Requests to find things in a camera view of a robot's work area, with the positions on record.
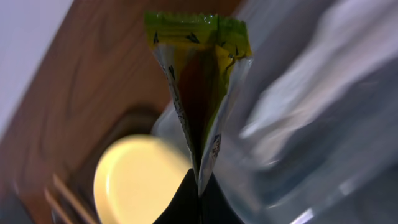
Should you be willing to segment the yellow green snack wrapper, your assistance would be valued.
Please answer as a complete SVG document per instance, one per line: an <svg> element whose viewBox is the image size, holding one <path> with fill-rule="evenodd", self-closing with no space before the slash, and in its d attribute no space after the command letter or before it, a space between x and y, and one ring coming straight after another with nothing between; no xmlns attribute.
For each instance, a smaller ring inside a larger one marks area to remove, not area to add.
<svg viewBox="0 0 398 224"><path fill-rule="evenodd" d="M169 83L202 194L226 118L252 64L246 23L212 14L147 12L147 42Z"/></svg>

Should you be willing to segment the wooden chopstick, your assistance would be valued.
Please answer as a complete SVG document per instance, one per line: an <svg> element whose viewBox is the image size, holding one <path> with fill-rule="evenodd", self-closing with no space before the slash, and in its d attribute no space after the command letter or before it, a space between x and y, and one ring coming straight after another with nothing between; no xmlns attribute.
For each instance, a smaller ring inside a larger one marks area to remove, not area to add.
<svg viewBox="0 0 398 224"><path fill-rule="evenodd" d="M97 219L91 215L88 209L78 200L74 193L63 183L56 175L53 175L53 184L55 188L68 200L72 207L80 214L80 216L89 224L98 223Z"/></svg>
<svg viewBox="0 0 398 224"><path fill-rule="evenodd" d="M66 211L61 207L61 205L57 202L55 197L47 188L44 188L44 195L51 209L62 219L62 221L66 224L73 224L72 219L68 216Z"/></svg>

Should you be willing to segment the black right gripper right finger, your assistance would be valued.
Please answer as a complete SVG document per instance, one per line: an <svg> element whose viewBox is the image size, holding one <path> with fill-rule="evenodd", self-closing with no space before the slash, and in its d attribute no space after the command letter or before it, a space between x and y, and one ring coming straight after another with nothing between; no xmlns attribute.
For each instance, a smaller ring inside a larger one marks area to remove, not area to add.
<svg viewBox="0 0 398 224"><path fill-rule="evenodd" d="M203 224L243 224L226 201L214 174L211 175L200 201Z"/></svg>

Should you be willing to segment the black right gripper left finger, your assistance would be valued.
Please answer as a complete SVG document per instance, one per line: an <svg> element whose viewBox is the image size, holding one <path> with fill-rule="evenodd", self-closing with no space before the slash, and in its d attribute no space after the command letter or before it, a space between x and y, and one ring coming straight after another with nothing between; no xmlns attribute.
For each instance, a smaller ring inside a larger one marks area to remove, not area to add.
<svg viewBox="0 0 398 224"><path fill-rule="evenodd" d="M198 224L198 192L193 169L189 169L173 199L154 224Z"/></svg>

